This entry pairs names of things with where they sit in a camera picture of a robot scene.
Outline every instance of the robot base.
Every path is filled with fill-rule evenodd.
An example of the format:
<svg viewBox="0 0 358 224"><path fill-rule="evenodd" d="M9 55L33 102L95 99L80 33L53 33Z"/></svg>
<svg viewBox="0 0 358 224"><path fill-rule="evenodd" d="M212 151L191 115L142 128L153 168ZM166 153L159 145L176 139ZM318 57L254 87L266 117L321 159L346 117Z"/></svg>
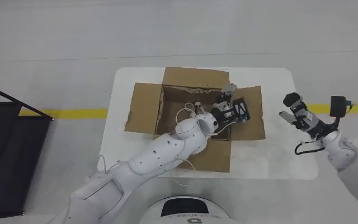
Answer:
<svg viewBox="0 0 358 224"><path fill-rule="evenodd" d="M140 220L150 223L235 223L217 204L199 197L176 196L154 203Z"/></svg>

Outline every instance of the cardboard box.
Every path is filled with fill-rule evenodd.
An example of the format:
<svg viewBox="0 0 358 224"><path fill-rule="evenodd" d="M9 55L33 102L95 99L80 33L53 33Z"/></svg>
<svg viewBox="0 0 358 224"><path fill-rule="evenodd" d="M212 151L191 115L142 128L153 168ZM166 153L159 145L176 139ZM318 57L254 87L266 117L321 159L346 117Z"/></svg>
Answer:
<svg viewBox="0 0 358 224"><path fill-rule="evenodd" d="M220 90L228 84L228 72L168 67L162 84L135 84L125 131L154 135L170 133L176 126L177 112L186 102L199 101L209 111L217 96L221 94ZM261 86L239 88L233 94L232 100L240 97L245 99L250 120L231 125L218 136L208 140L208 145L202 152L191 155L188 160L196 170L229 172L231 141L265 139ZM178 120L188 117L189 113L183 111ZM185 162L180 168L192 169Z"/></svg>

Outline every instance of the gray floor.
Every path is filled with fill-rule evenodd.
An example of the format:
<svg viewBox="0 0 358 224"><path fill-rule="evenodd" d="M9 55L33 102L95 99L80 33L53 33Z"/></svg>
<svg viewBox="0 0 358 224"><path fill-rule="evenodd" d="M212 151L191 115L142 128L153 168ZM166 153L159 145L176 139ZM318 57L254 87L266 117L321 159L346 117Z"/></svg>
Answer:
<svg viewBox="0 0 358 224"><path fill-rule="evenodd" d="M106 108L120 67L285 67L307 103L358 101L357 8L354 0L2 1L0 89L38 108ZM341 129L354 137L356 122L351 115ZM46 223L63 208L96 168L104 126L56 120L27 215L0 223ZM207 197L242 223L356 223L358 202L325 152L316 159L312 181L191 179L185 188L153 179L114 223L138 223L147 206L180 194Z"/></svg>

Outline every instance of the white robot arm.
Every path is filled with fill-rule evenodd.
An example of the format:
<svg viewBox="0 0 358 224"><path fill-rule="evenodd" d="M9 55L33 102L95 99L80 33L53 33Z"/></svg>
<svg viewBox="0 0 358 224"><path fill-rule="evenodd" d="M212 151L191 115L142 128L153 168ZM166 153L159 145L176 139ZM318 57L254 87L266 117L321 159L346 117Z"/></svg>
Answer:
<svg viewBox="0 0 358 224"><path fill-rule="evenodd" d="M344 138L338 130L340 118L346 115L347 106L352 109L352 102L342 96L331 97L330 116L336 117L332 124L326 124L318 119L307 109L302 97L295 92L286 96L284 104L290 108L293 115L285 111L279 115L297 129L307 132L312 138L311 142L303 142L296 147L296 155L326 150L328 160L337 169L338 176L350 193L358 199L358 139ZM298 148L307 143L315 143L320 148L298 152Z"/></svg>
<svg viewBox="0 0 358 224"><path fill-rule="evenodd" d="M230 124L249 119L243 98L230 103L235 90L235 85L231 85L229 90L223 89L210 112L205 111L199 102L193 106L195 111L183 108L182 110L191 112L191 118L177 122L172 133L158 137L130 160L108 171L93 174L87 179L86 186L70 196L69 206L49 224L109 223L119 214L137 187L174 169L189 155L201 152L206 147L208 138L218 134L214 132L219 125L223 130Z"/></svg>

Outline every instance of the white table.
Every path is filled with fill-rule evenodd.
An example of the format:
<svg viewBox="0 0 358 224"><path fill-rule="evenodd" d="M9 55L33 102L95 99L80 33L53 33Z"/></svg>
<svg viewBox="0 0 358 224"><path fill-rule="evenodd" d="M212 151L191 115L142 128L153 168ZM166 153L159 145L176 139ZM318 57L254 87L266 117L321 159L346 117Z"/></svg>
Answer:
<svg viewBox="0 0 358 224"><path fill-rule="evenodd" d="M289 111L282 100L295 91L291 73L284 68L207 68L228 71L230 81L240 87L261 86L266 139L232 142L230 173L175 169L174 177L304 179L317 176L313 154L296 156L294 147L308 134L296 130L278 113ZM124 132L134 83L162 83L165 68L121 68L116 72L100 154L107 167L128 160L150 143L150 134ZM98 163L103 170L103 163Z"/></svg>

